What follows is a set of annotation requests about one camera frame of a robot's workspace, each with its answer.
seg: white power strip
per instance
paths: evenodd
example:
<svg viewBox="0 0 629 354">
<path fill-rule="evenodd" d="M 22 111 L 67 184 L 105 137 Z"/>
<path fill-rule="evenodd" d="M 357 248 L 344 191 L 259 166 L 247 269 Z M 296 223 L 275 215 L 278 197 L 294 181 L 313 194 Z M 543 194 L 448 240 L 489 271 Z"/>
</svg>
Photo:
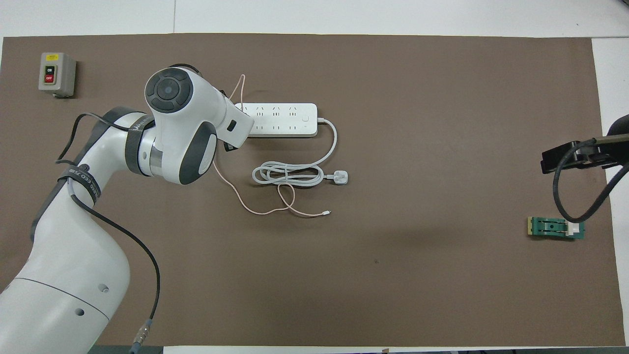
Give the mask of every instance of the white power strip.
<svg viewBox="0 0 629 354">
<path fill-rule="evenodd" d="M 317 133 L 314 103 L 243 103 L 243 112 L 254 120 L 249 137 L 314 137 Z"/>
</svg>

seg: black strap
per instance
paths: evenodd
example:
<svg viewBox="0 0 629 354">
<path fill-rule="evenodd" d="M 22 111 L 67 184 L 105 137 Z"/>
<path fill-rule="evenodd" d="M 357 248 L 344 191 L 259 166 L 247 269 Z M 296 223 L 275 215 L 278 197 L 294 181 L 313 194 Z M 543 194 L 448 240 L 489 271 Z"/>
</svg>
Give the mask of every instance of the black strap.
<svg viewBox="0 0 629 354">
<path fill-rule="evenodd" d="M 151 115 L 143 115 L 140 119 L 129 128 L 129 132 L 126 135 L 125 143 L 125 161 L 126 166 L 133 173 L 141 174 L 148 177 L 147 174 L 140 169 L 139 153 L 140 143 L 142 142 L 142 135 L 144 130 L 155 126 L 155 119 Z"/>
<path fill-rule="evenodd" d="M 101 197 L 101 187 L 98 186 L 94 177 L 87 171 L 78 168 L 77 166 L 70 165 L 61 174 L 57 181 L 67 180 L 72 178 L 76 182 L 79 182 L 92 197 L 92 201 L 96 204 L 96 200 Z"/>
</svg>

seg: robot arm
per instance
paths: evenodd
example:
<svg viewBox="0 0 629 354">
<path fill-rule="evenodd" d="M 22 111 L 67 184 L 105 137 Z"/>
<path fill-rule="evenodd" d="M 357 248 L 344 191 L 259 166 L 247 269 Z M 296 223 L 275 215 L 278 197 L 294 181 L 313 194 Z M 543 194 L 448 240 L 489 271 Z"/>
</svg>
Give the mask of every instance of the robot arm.
<svg viewBox="0 0 629 354">
<path fill-rule="evenodd" d="M 28 261 L 0 294 L 1 353 L 87 353 L 126 293 L 124 252 L 71 195 L 92 207 L 121 170 L 192 183 L 217 139 L 240 147 L 253 126 L 187 68 L 158 71 L 145 94 L 153 116 L 123 107 L 105 114 L 40 210 Z"/>
</svg>

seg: brown table surface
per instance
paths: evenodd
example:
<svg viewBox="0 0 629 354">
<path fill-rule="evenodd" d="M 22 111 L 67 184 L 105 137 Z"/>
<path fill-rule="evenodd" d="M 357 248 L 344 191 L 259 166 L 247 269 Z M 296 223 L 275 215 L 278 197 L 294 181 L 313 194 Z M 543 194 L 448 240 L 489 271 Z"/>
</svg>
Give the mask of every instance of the brown table surface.
<svg viewBox="0 0 629 354">
<path fill-rule="evenodd" d="M 37 90 L 42 52 L 76 59 L 76 95 Z M 186 62 L 245 101 L 313 102 L 338 128 L 327 172 L 345 186 L 297 191 L 302 219 L 246 212 L 211 170 L 189 186 L 118 173 L 97 210 L 155 253 L 162 298 L 149 345 L 624 345 L 610 206 L 578 241 L 526 235 L 558 217 L 540 153 L 601 135 L 585 38 L 177 34 L 5 38 L 0 72 L 0 288 L 28 257 L 30 224 L 63 170 L 52 162 L 76 115 L 148 111 L 146 80 Z M 91 122 L 82 122 L 76 154 Z M 221 151 L 223 172 L 257 210 L 281 206 L 251 170 L 307 163 L 312 139 L 250 139 Z M 567 171 L 562 197 L 584 210 L 600 169 Z M 127 344 L 153 302 L 141 249 L 99 344 Z"/>
</svg>

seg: cable connector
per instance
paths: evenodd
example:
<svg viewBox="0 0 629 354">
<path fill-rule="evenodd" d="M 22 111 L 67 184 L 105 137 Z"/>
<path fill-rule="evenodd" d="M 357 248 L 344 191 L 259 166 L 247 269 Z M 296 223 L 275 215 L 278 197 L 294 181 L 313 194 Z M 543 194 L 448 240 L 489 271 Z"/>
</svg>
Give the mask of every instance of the cable connector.
<svg viewBox="0 0 629 354">
<path fill-rule="evenodd" d="M 334 174 L 326 175 L 325 179 L 334 181 L 334 184 L 336 185 L 346 185 L 349 175 L 347 174 L 347 171 L 338 170 L 334 171 Z"/>
<path fill-rule="evenodd" d="M 144 325 L 140 327 L 140 330 L 138 330 L 138 334 L 136 334 L 135 338 L 133 339 L 133 345 L 131 345 L 131 349 L 129 349 L 129 354 L 137 354 L 138 351 L 140 351 L 140 347 L 142 346 L 142 343 L 144 343 L 144 341 L 146 340 L 148 336 L 148 331 L 150 331 L 152 323 L 152 319 L 147 319 Z"/>
</svg>

